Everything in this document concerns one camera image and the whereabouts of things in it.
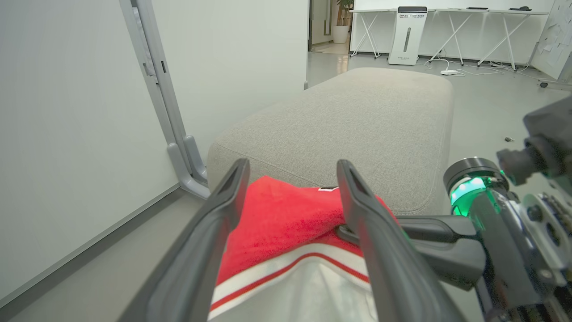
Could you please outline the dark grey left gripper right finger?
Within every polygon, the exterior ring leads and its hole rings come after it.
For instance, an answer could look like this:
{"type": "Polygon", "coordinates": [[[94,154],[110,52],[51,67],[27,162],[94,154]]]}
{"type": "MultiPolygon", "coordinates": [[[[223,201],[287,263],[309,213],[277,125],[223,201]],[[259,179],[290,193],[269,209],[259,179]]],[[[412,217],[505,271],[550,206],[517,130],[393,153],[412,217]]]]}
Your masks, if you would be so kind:
{"type": "Polygon", "coordinates": [[[359,237],[380,322],[463,322],[465,317],[355,166],[336,166],[345,222],[359,237]]]}

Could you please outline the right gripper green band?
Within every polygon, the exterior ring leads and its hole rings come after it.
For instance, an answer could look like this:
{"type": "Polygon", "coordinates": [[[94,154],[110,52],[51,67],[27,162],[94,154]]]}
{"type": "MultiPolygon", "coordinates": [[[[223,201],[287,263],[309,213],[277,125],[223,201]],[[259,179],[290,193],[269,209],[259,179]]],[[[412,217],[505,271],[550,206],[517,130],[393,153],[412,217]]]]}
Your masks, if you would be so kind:
{"type": "Polygon", "coordinates": [[[480,157],[450,165],[443,183],[455,216],[396,217],[439,279],[475,287],[486,322],[569,322],[568,196],[519,197],[503,171],[480,157]]]}

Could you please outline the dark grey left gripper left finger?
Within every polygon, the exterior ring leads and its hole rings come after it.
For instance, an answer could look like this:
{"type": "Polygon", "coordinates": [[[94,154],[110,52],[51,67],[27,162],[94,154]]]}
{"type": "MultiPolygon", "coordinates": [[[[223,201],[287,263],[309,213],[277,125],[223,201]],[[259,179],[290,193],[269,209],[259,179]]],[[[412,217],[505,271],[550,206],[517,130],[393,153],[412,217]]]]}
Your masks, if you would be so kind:
{"type": "Polygon", "coordinates": [[[227,238],[239,224],[250,176],[241,158],[184,227],[121,322],[206,322],[227,238]]]}

